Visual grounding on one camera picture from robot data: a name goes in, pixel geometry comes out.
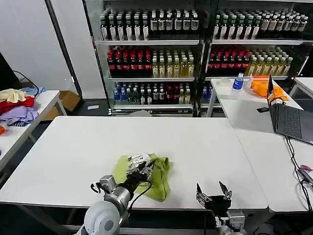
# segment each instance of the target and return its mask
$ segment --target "phone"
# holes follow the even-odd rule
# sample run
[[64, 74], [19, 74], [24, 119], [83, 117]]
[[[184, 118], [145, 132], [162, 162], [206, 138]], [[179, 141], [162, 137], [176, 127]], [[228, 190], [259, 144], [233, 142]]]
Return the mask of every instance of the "phone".
[[263, 107], [263, 108], [258, 108], [258, 109], [256, 109], [259, 113], [264, 113], [264, 112], [267, 112], [267, 111], [269, 111], [269, 108], [267, 108], [267, 107]]

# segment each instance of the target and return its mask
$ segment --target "laptop screen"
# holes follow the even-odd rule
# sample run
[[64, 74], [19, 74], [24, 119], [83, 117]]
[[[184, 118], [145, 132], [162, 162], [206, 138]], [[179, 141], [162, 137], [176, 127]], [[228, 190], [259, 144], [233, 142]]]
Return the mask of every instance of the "laptop screen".
[[[269, 99], [274, 96], [274, 100], [272, 102], [269, 101]], [[274, 85], [273, 85], [273, 80], [272, 80], [272, 76], [270, 75], [269, 76], [269, 79], [268, 79], [268, 96], [267, 96], [267, 99], [268, 99], [268, 108], [269, 108], [269, 113], [270, 113], [270, 118], [271, 118], [271, 121], [272, 121], [272, 124], [273, 124], [273, 128], [274, 128], [274, 131], [275, 131], [275, 108], [276, 108], [276, 98], [275, 98], [275, 93], [274, 93]]]

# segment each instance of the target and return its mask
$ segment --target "purple cloth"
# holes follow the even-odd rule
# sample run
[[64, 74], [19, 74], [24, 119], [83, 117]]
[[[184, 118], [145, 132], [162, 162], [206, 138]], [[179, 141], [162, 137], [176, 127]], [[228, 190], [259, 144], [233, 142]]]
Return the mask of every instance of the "purple cloth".
[[6, 121], [8, 126], [16, 122], [23, 122], [25, 124], [31, 123], [36, 117], [38, 112], [30, 107], [18, 106], [14, 109], [0, 115], [0, 120]]

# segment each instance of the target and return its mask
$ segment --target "green towel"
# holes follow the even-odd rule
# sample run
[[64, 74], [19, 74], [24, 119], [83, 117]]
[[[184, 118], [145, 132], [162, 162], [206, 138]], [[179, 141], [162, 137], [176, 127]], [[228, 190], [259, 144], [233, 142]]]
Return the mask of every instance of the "green towel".
[[[148, 190], [145, 195], [156, 200], [163, 202], [170, 192], [170, 187], [168, 185], [168, 173], [171, 168], [171, 163], [168, 158], [157, 157], [154, 153], [149, 154], [150, 161], [155, 161], [155, 167], [153, 168], [150, 180], [152, 182], [152, 187]], [[122, 183], [126, 180], [126, 173], [128, 165], [129, 156], [122, 156], [118, 160], [114, 170], [113, 176], [117, 183]], [[136, 189], [135, 192], [141, 193], [148, 188], [148, 183], [142, 183]]]

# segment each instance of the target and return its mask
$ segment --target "white table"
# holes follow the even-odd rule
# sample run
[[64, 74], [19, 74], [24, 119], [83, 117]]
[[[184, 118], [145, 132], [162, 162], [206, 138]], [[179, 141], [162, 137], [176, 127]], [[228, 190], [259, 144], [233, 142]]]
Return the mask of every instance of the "white table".
[[62, 103], [59, 99], [59, 91], [46, 91], [39, 94], [35, 100], [34, 108], [38, 110], [38, 117], [29, 125], [25, 127], [7, 126], [4, 121], [0, 121], [0, 125], [6, 129], [6, 133], [0, 136], [0, 171], [3, 170], [7, 162], [15, 154], [15, 152], [22, 146], [28, 137], [33, 141], [35, 139], [31, 136], [31, 132], [45, 117], [54, 104], [58, 104], [63, 115], [67, 115]]
[[293, 97], [298, 89], [313, 99], [313, 77], [295, 77], [296, 84], [290, 91], [290, 96]]
[[[256, 110], [267, 107], [267, 100], [250, 93], [245, 84], [238, 98], [231, 99], [231, 87], [219, 86], [219, 79], [212, 79], [211, 83], [257, 176], [270, 212], [306, 211], [307, 203], [293, 173], [285, 139], [274, 133], [269, 112], [259, 113]], [[290, 97], [287, 105], [301, 109]], [[298, 141], [291, 142], [298, 164], [313, 167], [313, 146]], [[313, 198], [312, 190], [308, 188], [308, 192]]]
[[268, 207], [229, 120], [184, 117], [57, 117], [0, 190], [0, 202], [87, 208], [103, 200], [90, 184], [135, 153], [168, 157], [173, 168], [168, 198], [142, 196], [134, 208], [199, 210], [196, 183], [220, 195], [219, 181], [233, 192], [231, 209]]

